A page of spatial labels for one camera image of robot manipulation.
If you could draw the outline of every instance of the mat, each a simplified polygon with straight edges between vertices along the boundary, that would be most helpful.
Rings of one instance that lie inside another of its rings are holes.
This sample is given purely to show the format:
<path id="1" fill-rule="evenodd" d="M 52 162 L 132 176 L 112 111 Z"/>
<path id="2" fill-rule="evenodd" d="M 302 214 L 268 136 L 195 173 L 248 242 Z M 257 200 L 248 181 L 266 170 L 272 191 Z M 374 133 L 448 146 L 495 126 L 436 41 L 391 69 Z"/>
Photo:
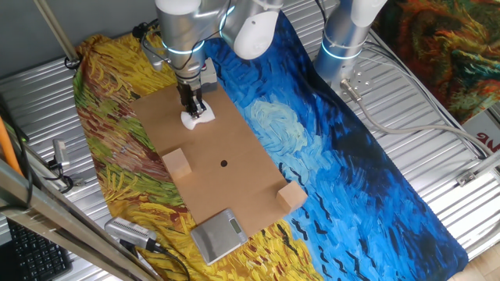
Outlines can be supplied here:
<path id="1" fill-rule="evenodd" d="M 317 76 L 283 14 L 258 59 L 239 59 L 220 39 L 205 51 L 260 143 L 308 201 L 207 267 L 189 237 L 195 223 L 130 109 L 174 83 L 173 73 L 155 72 L 130 35 L 93 37 L 79 47 L 75 98 L 112 215 L 155 230 L 193 280 L 447 280 L 465 267 L 466 252 Z M 163 255 L 141 253 L 164 278 L 185 279 Z"/>

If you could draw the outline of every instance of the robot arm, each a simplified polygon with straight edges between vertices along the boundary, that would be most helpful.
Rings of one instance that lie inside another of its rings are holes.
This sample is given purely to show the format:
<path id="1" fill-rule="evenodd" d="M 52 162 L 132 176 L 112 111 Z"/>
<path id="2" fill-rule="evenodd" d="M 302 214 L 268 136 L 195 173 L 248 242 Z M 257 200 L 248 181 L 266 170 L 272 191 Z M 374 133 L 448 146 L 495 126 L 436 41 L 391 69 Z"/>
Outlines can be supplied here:
<path id="1" fill-rule="evenodd" d="M 283 0 L 155 0 L 165 58 L 144 52 L 157 70 L 166 60 L 177 76 L 181 102 L 192 118 L 206 107 L 200 72 L 205 40 L 222 37 L 243 59 L 254 59 L 271 45 Z"/>

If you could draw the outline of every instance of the metal bracket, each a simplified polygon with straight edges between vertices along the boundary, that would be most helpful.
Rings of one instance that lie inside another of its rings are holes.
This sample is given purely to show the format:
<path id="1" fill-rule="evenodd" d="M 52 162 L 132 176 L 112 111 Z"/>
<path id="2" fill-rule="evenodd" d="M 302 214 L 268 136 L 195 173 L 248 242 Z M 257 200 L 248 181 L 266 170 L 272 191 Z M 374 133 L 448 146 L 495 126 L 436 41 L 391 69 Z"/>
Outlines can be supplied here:
<path id="1" fill-rule="evenodd" d="M 484 174 L 493 172 L 492 175 L 500 183 L 500 174 L 495 171 L 495 168 L 500 165 L 500 151 L 496 151 L 493 155 L 489 156 L 479 164 L 470 168 L 467 172 L 460 175 L 456 182 L 459 183 L 461 187 L 464 187 L 468 183 L 474 181 L 477 178 L 482 177 Z"/>

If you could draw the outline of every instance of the cardboard sheet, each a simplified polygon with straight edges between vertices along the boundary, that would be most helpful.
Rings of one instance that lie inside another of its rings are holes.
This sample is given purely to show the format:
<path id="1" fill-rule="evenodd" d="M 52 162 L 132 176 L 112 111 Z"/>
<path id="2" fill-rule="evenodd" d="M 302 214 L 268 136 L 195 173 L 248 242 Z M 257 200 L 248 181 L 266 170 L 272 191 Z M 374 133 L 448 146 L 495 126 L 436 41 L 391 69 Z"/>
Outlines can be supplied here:
<path id="1" fill-rule="evenodd" d="M 132 108 L 160 157 L 182 148 L 192 173 L 174 183 L 196 223 L 231 208 L 250 237 L 286 215 L 276 195 L 287 181 L 220 85 L 203 98 L 216 118 L 194 130 L 180 121 L 184 106 L 175 85 Z"/>

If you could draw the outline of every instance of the wooden block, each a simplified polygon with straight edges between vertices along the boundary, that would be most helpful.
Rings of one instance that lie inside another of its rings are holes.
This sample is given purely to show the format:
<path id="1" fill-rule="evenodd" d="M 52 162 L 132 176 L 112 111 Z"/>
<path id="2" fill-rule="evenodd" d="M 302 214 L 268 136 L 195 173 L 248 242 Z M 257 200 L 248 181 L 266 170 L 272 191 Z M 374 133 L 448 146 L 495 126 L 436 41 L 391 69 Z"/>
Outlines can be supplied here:
<path id="1" fill-rule="evenodd" d="M 163 164 L 165 164 L 166 169 L 169 171 L 172 179 L 174 181 L 186 176 L 191 172 L 191 167 L 189 162 L 184 156 L 182 149 L 178 148 L 167 155 L 162 157 Z"/>
<path id="2" fill-rule="evenodd" d="M 305 200 L 307 200 L 307 194 L 298 183 L 292 181 L 278 191 L 276 199 L 280 203 L 282 209 L 285 210 L 287 214 L 290 214 L 304 205 Z"/>

